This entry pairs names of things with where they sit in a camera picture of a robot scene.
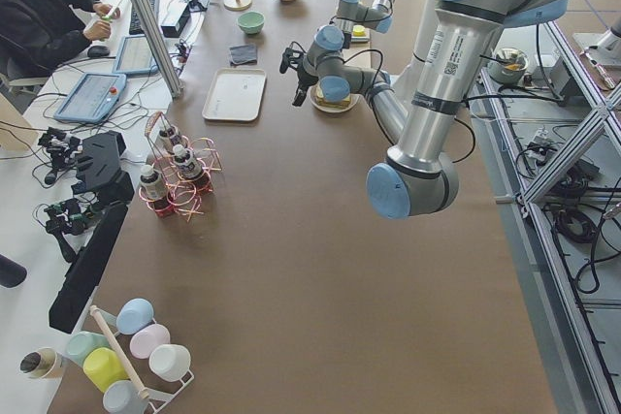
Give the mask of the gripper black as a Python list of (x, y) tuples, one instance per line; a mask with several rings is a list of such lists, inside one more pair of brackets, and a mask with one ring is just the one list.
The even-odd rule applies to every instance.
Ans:
[(294, 51), (292, 58), (292, 68), (296, 71), (298, 85), (292, 105), (302, 106), (304, 97), (308, 94), (308, 89), (318, 82), (318, 77), (313, 71), (308, 71), (305, 65), (306, 54), (302, 51)]

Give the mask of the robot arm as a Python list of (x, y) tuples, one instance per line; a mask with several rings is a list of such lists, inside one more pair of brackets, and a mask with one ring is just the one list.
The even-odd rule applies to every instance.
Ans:
[(333, 24), (343, 32), (343, 48), (349, 48), (356, 25), (386, 33), (392, 24), (396, 0), (373, 0), (365, 5), (360, 0), (339, 0)]
[(459, 180), (443, 146), (461, 103), (502, 32), (562, 16), (569, 0), (428, 0), (417, 43), (428, 49), (397, 77), (349, 66), (343, 49), (355, 25), (386, 32), (395, 0), (339, 0), (334, 19), (321, 26), (306, 50), (287, 49), (282, 69), (297, 73), (294, 105), (312, 86), (330, 103), (359, 94), (373, 110), (390, 147), (366, 179), (370, 202), (391, 219), (449, 207)]

